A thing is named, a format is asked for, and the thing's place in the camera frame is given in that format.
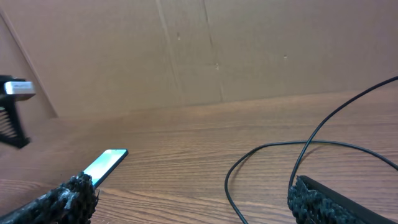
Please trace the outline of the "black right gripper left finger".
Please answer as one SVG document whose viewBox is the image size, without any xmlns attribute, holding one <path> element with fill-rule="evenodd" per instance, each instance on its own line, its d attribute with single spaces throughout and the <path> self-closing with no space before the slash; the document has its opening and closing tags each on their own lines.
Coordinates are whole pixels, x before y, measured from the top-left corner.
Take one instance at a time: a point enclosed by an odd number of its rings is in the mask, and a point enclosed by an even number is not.
<svg viewBox="0 0 398 224">
<path fill-rule="evenodd" d="M 80 172 L 1 217 L 1 224 L 90 224 L 98 204 L 92 178 Z"/>
</svg>

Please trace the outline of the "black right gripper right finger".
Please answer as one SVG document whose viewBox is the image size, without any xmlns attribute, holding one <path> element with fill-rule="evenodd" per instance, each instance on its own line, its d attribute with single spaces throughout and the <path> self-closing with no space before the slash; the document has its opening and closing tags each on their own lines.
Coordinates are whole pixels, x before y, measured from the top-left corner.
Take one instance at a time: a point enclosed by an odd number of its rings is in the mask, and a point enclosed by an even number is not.
<svg viewBox="0 0 398 224">
<path fill-rule="evenodd" d="M 396 224 L 305 175 L 290 187 L 287 204 L 297 223 Z"/>
</svg>

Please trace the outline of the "Galaxy S24+ smartphone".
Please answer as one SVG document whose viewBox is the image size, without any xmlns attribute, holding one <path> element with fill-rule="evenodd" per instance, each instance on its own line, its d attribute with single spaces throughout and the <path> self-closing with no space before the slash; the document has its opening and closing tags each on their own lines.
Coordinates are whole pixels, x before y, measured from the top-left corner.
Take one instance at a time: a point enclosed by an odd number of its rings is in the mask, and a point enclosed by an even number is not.
<svg viewBox="0 0 398 224">
<path fill-rule="evenodd" d="M 128 154 L 127 149 L 107 149 L 83 171 L 91 176 L 94 189 L 100 186 Z"/>
</svg>

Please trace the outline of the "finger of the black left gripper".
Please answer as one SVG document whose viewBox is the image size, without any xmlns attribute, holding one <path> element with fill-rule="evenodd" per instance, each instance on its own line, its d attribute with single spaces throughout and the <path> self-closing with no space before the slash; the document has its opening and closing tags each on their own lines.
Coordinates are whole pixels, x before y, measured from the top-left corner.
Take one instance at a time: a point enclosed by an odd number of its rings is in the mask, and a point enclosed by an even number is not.
<svg viewBox="0 0 398 224">
<path fill-rule="evenodd" d="M 1 95 L 1 142 L 18 149 L 30 143 L 21 126 L 16 101 L 11 95 Z"/>
</svg>

